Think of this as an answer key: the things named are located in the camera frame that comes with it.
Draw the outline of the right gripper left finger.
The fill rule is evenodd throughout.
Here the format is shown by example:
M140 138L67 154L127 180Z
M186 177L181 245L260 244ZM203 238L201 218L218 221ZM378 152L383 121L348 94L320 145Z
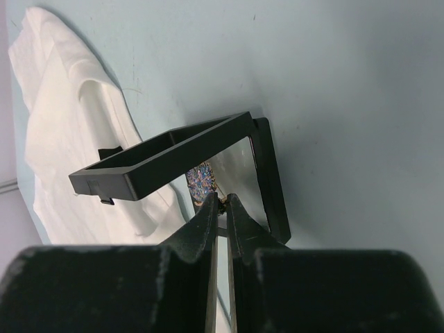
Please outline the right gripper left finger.
M1 280L2 332L213 332L218 198L155 246L35 246Z

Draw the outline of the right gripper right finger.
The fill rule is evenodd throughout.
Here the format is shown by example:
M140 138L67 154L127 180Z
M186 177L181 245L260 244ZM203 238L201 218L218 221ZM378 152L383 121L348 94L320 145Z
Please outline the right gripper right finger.
M396 250L292 250L227 204L234 332L442 332L417 262Z

